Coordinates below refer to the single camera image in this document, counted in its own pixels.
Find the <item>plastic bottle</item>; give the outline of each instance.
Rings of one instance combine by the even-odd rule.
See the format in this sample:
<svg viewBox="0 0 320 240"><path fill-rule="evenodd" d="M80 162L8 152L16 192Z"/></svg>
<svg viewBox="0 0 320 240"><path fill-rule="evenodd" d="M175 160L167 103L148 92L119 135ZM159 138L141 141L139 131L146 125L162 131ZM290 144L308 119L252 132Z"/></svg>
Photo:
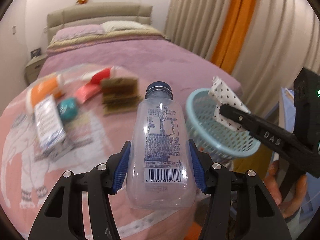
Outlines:
<svg viewBox="0 0 320 240"><path fill-rule="evenodd" d="M172 99L168 84L154 82L139 104L126 182L132 208L181 209L195 201L183 111Z"/></svg>

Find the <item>polka dot cloth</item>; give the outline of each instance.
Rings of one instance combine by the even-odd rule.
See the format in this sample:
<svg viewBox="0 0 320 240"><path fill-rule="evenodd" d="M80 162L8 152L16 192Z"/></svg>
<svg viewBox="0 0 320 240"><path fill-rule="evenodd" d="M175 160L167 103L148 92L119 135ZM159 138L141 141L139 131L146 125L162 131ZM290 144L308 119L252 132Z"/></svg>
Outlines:
<svg viewBox="0 0 320 240"><path fill-rule="evenodd" d="M241 100L236 96L236 94L218 76L215 76L212 82L213 86L210 89L208 95L212 96L217 103L213 116L214 120L221 123L223 126L228 127L232 131L245 131L245 129L243 129L240 124L220 114L220 107L222 104L227 104L245 113L250 112L249 109L241 102Z"/></svg>

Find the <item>orange curtain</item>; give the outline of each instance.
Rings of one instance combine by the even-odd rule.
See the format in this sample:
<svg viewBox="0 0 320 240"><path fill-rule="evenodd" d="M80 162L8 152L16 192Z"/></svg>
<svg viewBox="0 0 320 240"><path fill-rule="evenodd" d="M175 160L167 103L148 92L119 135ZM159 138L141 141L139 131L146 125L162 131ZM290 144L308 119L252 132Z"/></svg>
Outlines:
<svg viewBox="0 0 320 240"><path fill-rule="evenodd" d="M256 0L231 0L211 62L231 74L247 34Z"/></svg>

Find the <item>finger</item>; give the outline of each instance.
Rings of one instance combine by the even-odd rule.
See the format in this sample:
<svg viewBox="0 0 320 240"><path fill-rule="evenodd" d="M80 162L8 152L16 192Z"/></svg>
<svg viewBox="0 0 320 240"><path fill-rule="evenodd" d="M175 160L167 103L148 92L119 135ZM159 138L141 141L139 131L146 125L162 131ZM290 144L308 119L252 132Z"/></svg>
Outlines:
<svg viewBox="0 0 320 240"><path fill-rule="evenodd" d="M274 161L273 163L271 163L270 167L269 167L269 174L274 176L277 174L279 169L279 161Z"/></svg>
<svg viewBox="0 0 320 240"><path fill-rule="evenodd" d="M283 217L287 218L292 216L301 206L304 197L307 193L307 176L302 175L296 185L296 192L293 199L290 201L290 205L283 212Z"/></svg>
<svg viewBox="0 0 320 240"><path fill-rule="evenodd" d="M266 179L264 180L264 184L266 188L269 190L271 196L275 200L276 204L279 205L282 202L282 196L279 191L278 184L276 182L276 179L272 175L268 175Z"/></svg>

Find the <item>blue plastic basket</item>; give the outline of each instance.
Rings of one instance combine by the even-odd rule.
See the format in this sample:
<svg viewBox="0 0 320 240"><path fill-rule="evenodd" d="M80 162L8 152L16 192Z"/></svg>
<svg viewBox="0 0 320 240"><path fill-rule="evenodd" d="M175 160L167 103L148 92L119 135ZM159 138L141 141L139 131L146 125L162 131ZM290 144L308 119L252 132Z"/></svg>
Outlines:
<svg viewBox="0 0 320 240"><path fill-rule="evenodd" d="M214 162L226 164L235 158L254 154L260 142L249 132L234 132L213 119L216 102L209 89L198 89L187 99L187 130L198 149L207 152Z"/></svg>

